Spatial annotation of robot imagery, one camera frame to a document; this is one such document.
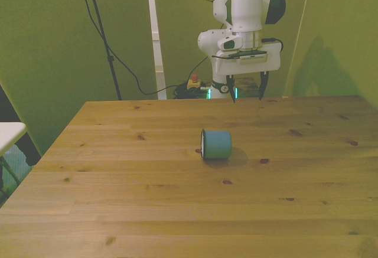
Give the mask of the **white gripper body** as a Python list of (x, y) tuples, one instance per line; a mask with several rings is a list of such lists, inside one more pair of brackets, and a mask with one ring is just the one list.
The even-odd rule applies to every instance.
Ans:
[(265, 53), (253, 53), (245, 56), (226, 59), (237, 51), (218, 51), (212, 56), (214, 72), (219, 76), (255, 73), (261, 71), (278, 70), (281, 66), (281, 43), (263, 44), (259, 51)]

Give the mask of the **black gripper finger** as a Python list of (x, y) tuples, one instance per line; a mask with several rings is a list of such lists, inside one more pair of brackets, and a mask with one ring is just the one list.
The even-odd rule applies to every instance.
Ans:
[(234, 91), (234, 76), (233, 75), (227, 75), (226, 76), (226, 84), (228, 86), (230, 96), (231, 96), (233, 102), (235, 102), (236, 95), (235, 95), (235, 91)]
[(260, 73), (259, 94), (258, 94), (259, 100), (262, 100), (262, 98), (263, 98), (266, 87), (268, 85), (268, 80), (269, 80), (269, 72), (268, 71), (261, 72)]

